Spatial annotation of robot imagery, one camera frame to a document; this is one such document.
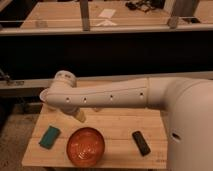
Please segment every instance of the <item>metal bar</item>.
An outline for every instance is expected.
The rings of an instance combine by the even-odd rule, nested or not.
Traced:
[[[80,0],[80,10],[83,31],[90,31],[88,0]]]
[[[172,16],[193,17],[200,0],[176,0],[173,5]]]
[[[168,25],[155,26],[117,26],[117,27],[91,27],[89,32],[81,28],[4,28],[0,30],[0,36],[27,36],[27,35],[83,35],[83,34],[111,34],[111,33],[146,33],[146,32],[181,32],[181,31],[213,31],[213,24],[185,24],[178,25],[176,29],[170,29]]]
[[[171,13],[171,18],[168,20],[167,25],[171,29],[178,27],[179,17],[190,17],[194,16],[195,10],[200,0],[175,0]]]
[[[213,79],[213,71],[205,72],[183,72],[183,73],[165,73],[165,74],[140,74],[140,75],[118,75],[118,76],[98,76],[98,77],[78,77],[78,81],[123,81],[134,78],[144,77],[190,77]],[[50,86],[52,79],[34,79],[24,80],[22,85],[7,85],[5,81],[0,81],[0,97],[32,97],[38,96],[40,92]]]

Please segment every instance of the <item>wooden board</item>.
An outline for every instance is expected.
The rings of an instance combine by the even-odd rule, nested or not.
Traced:
[[[195,12],[201,23],[213,24],[213,0],[200,1],[197,10]]]
[[[80,85],[96,85],[82,81]],[[74,167],[66,154],[70,135],[81,127],[98,129],[105,138],[106,149],[97,168],[153,168],[165,169],[167,161],[167,137],[160,112],[147,109],[81,109],[86,122],[80,123],[72,116],[44,105],[29,141],[23,166]],[[42,135],[49,125],[61,130],[51,150],[39,146]],[[140,130],[151,148],[151,153],[142,157],[132,139],[132,132]]]
[[[117,26],[165,25],[169,14],[158,9],[144,13],[139,10],[131,11],[125,6],[125,1],[92,1],[89,2],[91,26],[103,22],[99,17],[104,9],[115,9],[110,19]],[[22,28],[35,28],[36,21],[46,21],[47,27],[81,27],[80,7],[78,2],[41,2],[37,3]]]

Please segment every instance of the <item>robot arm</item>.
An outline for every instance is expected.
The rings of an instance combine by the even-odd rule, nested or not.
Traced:
[[[169,117],[168,170],[213,170],[213,81],[142,78],[76,88],[59,71],[42,94],[45,103],[73,114],[76,107],[137,107],[165,110]]]
[[[105,85],[76,88],[76,79],[59,71],[45,91],[45,102],[64,109],[74,107],[165,108],[165,94],[178,78],[141,78]]]

